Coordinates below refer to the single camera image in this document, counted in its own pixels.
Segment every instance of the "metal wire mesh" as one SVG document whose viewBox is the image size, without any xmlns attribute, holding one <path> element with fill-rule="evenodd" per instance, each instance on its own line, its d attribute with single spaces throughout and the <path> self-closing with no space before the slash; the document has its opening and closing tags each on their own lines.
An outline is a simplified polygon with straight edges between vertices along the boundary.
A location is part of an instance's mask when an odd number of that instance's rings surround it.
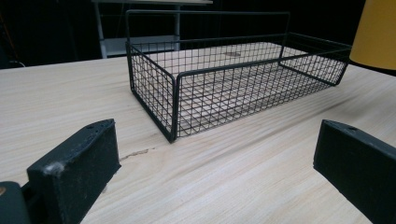
<svg viewBox="0 0 396 224">
<path fill-rule="evenodd" d="M 133 91 L 170 142 L 337 85 L 349 53 L 292 34 L 128 49 Z"/>
</svg>

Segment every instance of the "yellow object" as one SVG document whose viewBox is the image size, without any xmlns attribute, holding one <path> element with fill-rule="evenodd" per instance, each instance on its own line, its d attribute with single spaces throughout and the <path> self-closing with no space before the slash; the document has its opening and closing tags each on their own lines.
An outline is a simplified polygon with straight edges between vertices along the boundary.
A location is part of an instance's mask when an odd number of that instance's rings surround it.
<svg viewBox="0 0 396 224">
<path fill-rule="evenodd" d="M 349 58 L 396 70 L 396 0 L 366 0 Z"/>
</svg>

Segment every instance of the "black object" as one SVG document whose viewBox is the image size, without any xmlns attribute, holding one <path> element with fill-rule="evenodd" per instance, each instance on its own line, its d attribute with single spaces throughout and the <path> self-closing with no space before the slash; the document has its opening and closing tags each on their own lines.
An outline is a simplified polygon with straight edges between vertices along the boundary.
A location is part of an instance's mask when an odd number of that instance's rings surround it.
<svg viewBox="0 0 396 224">
<path fill-rule="evenodd" d="M 280 33 L 270 35 L 132 43 L 128 18 L 145 13 L 216 15 L 223 21 L 239 16 L 241 23 L 261 16 L 263 24 L 272 16 L 287 19 Z M 338 85 L 350 46 L 289 33 L 289 17 L 288 12 L 128 10 L 131 90 L 173 142 Z"/>
<path fill-rule="evenodd" d="M 0 182 L 0 223 L 30 223 L 25 200 L 18 183 Z"/>
<path fill-rule="evenodd" d="M 0 69 L 9 68 L 9 61 L 3 47 L 0 45 Z"/>
<path fill-rule="evenodd" d="M 323 120 L 314 168 L 374 223 L 396 223 L 396 148 Z"/>
<path fill-rule="evenodd" d="M 25 204 L 14 196 L 1 201 L 0 207 L 16 200 L 11 209 L 27 210 L 31 223 L 79 223 L 119 168 L 114 120 L 95 122 L 27 169 L 29 182 L 22 188 Z M 0 183 L 0 188 L 8 189 L 5 183 Z M 16 218 L 1 223 L 17 223 Z"/>
</svg>

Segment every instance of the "wood grain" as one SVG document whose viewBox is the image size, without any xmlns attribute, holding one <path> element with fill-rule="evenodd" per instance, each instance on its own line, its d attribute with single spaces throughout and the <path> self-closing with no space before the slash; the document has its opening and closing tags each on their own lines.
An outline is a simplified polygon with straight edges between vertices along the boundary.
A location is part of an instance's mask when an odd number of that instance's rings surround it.
<svg viewBox="0 0 396 224">
<path fill-rule="evenodd" d="M 338 87 L 170 145 L 125 58 L 0 71 L 0 180 L 82 126 L 116 121 L 122 167 L 83 223 L 369 223 L 312 168 L 323 119 L 396 146 L 396 79 L 350 65 Z"/>
</svg>

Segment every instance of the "dark background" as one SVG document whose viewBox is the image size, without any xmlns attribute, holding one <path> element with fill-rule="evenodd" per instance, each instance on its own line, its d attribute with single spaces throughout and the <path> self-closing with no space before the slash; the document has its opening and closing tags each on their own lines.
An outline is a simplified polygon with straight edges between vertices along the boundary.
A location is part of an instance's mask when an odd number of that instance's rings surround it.
<svg viewBox="0 0 396 224">
<path fill-rule="evenodd" d="M 345 0 L 214 0 L 206 7 L 184 6 L 182 9 L 289 11 L 290 31 L 351 45 L 363 6 L 364 0 L 350 0 L 348 4 Z M 105 38 L 125 36 L 123 11 L 126 9 L 174 9 L 166 5 L 100 4 L 99 7 L 104 15 Z M 1 49 L 11 61 L 33 66 L 101 58 L 91 0 L 1 0 L 0 13 Z M 173 22 L 166 19 L 159 20 L 164 24 L 160 28 L 155 27 L 158 18 L 141 18 L 139 21 L 139 29 L 135 31 L 139 35 L 160 35 L 168 28 L 173 29 Z M 195 27 L 199 24 L 206 25 L 207 29 L 197 30 Z M 227 24 L 230 26 L 231 23 L 225 22 L 221 26 Z M 238 21 L 233 24 L 234 31 L 244 29 L 244 24 L 239 24 L 242 28 L 236 25 Z M 263 31 L 269 27 L 268 23 L 258 24 Z M 186 38 L 216 34 L 218 29 L 219 23 L 209 19 L 182 18 L 181 33 Z"/>
</svg>

